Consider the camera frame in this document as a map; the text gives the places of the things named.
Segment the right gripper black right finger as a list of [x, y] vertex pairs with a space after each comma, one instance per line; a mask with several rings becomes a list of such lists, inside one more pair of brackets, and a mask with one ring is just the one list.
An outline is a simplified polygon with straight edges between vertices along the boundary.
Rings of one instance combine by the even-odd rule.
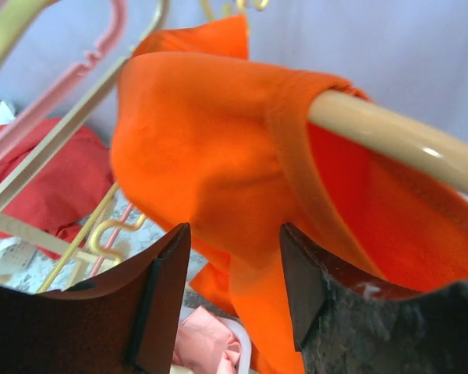
[[468, 280], [418, 292], [370, 275], [292, 224], [280, 248], [308, 373], [468, 373]]

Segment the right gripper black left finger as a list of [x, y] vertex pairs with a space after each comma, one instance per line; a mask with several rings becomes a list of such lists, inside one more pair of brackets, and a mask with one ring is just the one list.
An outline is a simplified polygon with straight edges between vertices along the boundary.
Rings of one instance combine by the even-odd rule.
[[167, 373], [190, 248], [180, 224], [64, 291], [0, 286], [0, 373]]

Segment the orange t shirt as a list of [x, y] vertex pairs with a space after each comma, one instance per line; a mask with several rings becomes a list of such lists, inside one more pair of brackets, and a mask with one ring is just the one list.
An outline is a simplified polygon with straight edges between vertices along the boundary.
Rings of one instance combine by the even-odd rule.
[[419, 171], [307, 120], [338, 76], [250, 62], [242, 16], [159, 30], [118, 81], [112, 169], [207, 265], [192, 287], [238, 316], [260, 373], [301, 373], [279, 229], [292, 223], [373, 275], [416, 291], [468, 279], [468, 202]]

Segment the orange wavy hanger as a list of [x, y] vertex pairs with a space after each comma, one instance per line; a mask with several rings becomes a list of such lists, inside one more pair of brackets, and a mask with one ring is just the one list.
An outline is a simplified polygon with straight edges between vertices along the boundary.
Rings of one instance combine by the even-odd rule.
[[468, 144], [460, 139], [335, 90], [312, 101], [308, 119], [468, 195]]

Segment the yellow hanger left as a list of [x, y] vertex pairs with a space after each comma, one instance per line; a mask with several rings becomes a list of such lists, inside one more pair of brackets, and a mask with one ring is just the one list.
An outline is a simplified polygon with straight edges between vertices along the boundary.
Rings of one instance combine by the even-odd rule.
[[[98, 223], [103, 216], [103, 213], [109, 207], [110, 202], [115, 197], [115, 194], [119, 190], [119, 185], [114, 183], [112, 187], [108, 190], [105, 194], [103, 199], [97, 205], [95, 210], [89, 216], [86, 223], [83, 227], [79, 230], [78, 234], [75, 238], [71, 241], [70, 246], [65, 254], [61, 255], [60, 259], [55, 264], [53, 270], [46, 276], [44, 281], [42, 282], [41, 286], [37, 289], [37, 293], [46, 292], [51, 284], [54, 282], [55, 278], [59, 275], [61, 270], [65, 267], [68, 260], [69, 255], [75, 252], [75, 247], [78, 246], [81, 242], [88, 244], [88, 249], [92, 251], [97, 257], [101, 255], [106, 255], [105, 259], [109, 259], [112, 261], [113, 266], [119, 265], [121, 262], [124, 261], [125, 256], [122, 252], [117, 251], [113, 245], [112, 248], [109, 249], [107, 252], [103, 250], [106, 242], [108, 241], [109, 236], [112, 233], [113, 225], [118, 226], [118, 220], [107, 219]], [[135, 232], [138, 231], [144, 224], [147, 217], [144, 214], [141, 214], [137, 221], [133, 224], [128, 224], [125, 222], [121, 225], [121, 231], [128, 231], [128, 232]]]

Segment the yellow hanger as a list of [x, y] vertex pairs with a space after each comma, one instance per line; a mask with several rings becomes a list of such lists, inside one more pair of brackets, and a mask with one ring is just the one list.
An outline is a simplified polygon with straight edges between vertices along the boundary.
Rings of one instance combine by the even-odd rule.
[[0, 1], [0, 66], [27, 27], [55, 1]]
[[[89, 216], [86, 223], [83, 227], [79, 230], [78, 234], [75, 238], [71, 241], [70, 246], [65, 254], [61, 255], [60, 259], [55, 264], [53, 270], [46, 276], [44, 281], [42, 282], [41, 286], [37, 289], [37, 293], [46, 292], [51, 284], [54, 282], [55, 278], [59, 275], [61, 270], [65, 267], [68, 260], [69, 255], [75, 252], [75, 247], [78, 246], [81, 242], [88, 244], [88, 249], [92, 251], [97, 257], [101, 255], [106, 255], [105, 259], [109, 259], [112, 261], [113, 266], [119, 265], [121, 262], [124, 261], [125, 256], [122, 252], [117, 251], [113, 245], [112, 248], [109, 249], [107, 252], [103, 250], [106, 242], [108, 241], [109, 236], [112, 233], [113, 225], [118, 226], [118, 220], [107, 219], [98, 223], [103, 216], [103, 213], [109, 207], [110, 202], [115, 197], [115, 194], [119, 190], [119, 185], [114, 183], [112, 187], [108, 190], [105, 194], [103, 199], [97, 205], [95, 210]], [[128, 224], [125, 222], [121, 225], [121, 231], [128, 231], [128, 232], [135, 232], [138, 231], [144, 224], [147, 217], [144, 214], [141, 214], [137, 221], [133, 224]]]

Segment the pink hanger right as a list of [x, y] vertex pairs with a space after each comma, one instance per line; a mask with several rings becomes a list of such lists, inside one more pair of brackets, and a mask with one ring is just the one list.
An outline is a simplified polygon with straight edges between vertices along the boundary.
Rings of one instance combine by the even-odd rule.
[[[133, 210], [133, 205], [129, 203], [126, 208], [124, 209], [122, 216], [118, 219], [117, 223], [119, 224], [118, 226], [113, 225], [112, 233], [108, 238], [108, 241], [106, 242], [105, 246], [103, 247], [103, 250], [106, 252], [112, 248], [112, 245], [114, 244], [119, 232], [121, 231], [121, 225], [124, 224], [129, 217], [130, 213]], [[97, 261], [92, 267], [92, 270], [90, 272], [90, 277], [94, 277], [98, 274], [99, 270], [102, 267], [102, 264], [105, 261], [106, 255], [101, 255], [97, 258]]]

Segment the pink hanger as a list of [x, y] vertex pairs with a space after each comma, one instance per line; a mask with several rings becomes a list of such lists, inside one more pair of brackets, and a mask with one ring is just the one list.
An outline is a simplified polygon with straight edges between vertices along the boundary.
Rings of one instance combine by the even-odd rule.
[[64, 72], [33, 104], [0, 132], [0, 160], [24, 136], [31, 132], [83, 78], [114, 48], [126, 25], [126, 3], [112, 1], [112, 17], [105, 33], [95, 42], [94, 51], [85, 53], [85, 60]]
[[[124, 209], [122, 216], [118, 219], [117, 223], [119, 224], [118, 226], [113, 225], [112, 233], [108, 238], [108, 241], [106, 242], [105, 246], [103, 247], [103, 250], [106, 252], [112, 248], [112, 245], [114, 244], [119, 232], [121, 231], [121, 225], [124, 224], [129, 217], [130, 213], [133, 210], [133, 205], [129, 203], [126, 208]], [[92, 270], [90, 272], [90, 277], [94, 277], [98, 274], [99, 270], [102, 267], [102, 264], [105, 261], [106, 255], [101, 255], [97, 258], [97, 261], [92, 267]]]

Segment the beige wooden hanger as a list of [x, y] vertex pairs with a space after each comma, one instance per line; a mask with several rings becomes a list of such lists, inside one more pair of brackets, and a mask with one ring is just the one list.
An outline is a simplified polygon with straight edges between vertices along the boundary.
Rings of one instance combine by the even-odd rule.
[[91, 91], [39, 142], [29, 156], [0, 183], [0, 213], [77, 131], [95, 107], [105, 99], [115, 85], [115, 79], [125, 63], [126, 58], [120, 58], [99, 83], [94, 85]]

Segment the pink hanger left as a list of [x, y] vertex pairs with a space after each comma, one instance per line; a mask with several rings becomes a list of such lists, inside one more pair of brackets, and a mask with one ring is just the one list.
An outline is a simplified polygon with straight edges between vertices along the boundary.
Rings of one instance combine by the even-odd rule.
[[64, 72], [33, 104], [0, 132], [0, 160], [24, 136], [31, 132], [83, 78], [114, 48], [126, 25], [126, 3], [112, 1], [112, 17], [105, 33], [95, 42], [94, 51], [85, 53], [85, 60]]

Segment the yellow hanger right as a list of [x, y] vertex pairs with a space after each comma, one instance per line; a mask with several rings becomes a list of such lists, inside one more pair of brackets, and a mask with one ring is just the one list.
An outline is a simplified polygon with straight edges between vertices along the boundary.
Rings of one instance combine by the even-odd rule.
[[55, 1], [0, 1], [0, 66], [27, 27]]

